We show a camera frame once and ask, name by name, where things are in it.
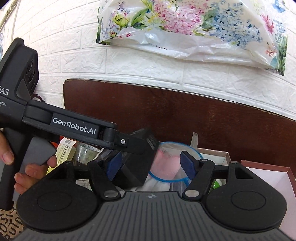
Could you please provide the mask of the yellow green medicine box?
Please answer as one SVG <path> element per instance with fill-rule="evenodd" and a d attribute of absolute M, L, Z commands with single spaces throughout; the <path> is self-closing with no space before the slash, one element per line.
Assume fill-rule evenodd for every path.
<path fill-rule="evenodd" d="M 62 164 L 65 161 L 72 161 L 74 154 L 76 152 L 75 147 L 76 141 L 68 139 L 68 138 L 62 138 L 60 140 L 60 143 L 57 146 L 56 151 L 56 158 L 57 158 L 57 166 Z"/>

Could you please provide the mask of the brown open cardboard box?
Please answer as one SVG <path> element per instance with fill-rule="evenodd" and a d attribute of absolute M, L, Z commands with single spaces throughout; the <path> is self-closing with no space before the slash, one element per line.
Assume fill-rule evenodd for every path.
<path fill-rule="evenodd" d="M 216 165 L 228 166 L 231 158 L 228 152 L 198 148 L 197 151 L 204 159 L 213 161 Z"/>

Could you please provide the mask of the dark red feather toy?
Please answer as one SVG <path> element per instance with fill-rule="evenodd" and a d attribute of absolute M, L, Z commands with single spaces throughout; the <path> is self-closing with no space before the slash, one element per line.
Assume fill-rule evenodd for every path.
<path fill-rule="evenodd" d="M 38 99 L 40 102 L 45 102 L 38 94 L 34 93 L 32 99 Z"/>

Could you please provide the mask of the clear bag blue rim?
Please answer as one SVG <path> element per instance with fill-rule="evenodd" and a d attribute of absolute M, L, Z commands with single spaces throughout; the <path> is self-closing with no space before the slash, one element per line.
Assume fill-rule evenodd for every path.
<path fill-rule="evenodd" d="M 149 174 L 162 182 L 180 182 L 184 177 L 177 177 L 181 169 L 180 155 L 182 151 L 188 152 L 195 159 L 203 156 L 189 145 L 177 142 L 163 142 L 159 144 Z"/>

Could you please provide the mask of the dark brown wooden headboard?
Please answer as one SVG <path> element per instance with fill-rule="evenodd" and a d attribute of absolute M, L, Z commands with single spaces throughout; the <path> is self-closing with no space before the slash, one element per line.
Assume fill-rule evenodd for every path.
<path fill-rule="evenodd" d="M 295 121 L 243 104 L 132 84 L 67 79 L 66 109 L 118 125 L 123 133 L 151 128 L 159 141 L 184 144 L 295 169 Z"/>

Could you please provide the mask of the red lid box white inside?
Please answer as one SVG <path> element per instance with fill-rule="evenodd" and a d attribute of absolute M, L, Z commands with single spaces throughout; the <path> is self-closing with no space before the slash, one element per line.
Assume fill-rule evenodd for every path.
<path fill-rule="evenodd" d="M 295 240 L 295 177 L 289 167 L 242 160 L 241 164 L 280 192 L 287 202 L 287 212 L 280 230 Z"/>

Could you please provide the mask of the letter patterned brown cloth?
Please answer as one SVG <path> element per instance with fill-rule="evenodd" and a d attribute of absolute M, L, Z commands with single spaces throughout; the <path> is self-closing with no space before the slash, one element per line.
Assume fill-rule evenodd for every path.
<path fill-rule="evenodd" d="M 1 209 L 0 214 L 1 236 L 12 240 L 25 229 L 15 208 L 5 211 Z"/>

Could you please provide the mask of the floral plastic bag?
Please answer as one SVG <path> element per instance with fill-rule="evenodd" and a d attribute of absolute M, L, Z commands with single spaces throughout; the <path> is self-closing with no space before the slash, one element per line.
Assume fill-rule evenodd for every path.
<path fill-rule="evenodd" d="M 103 1 L 96 42 L 285 73 L 283 1 Z"/>

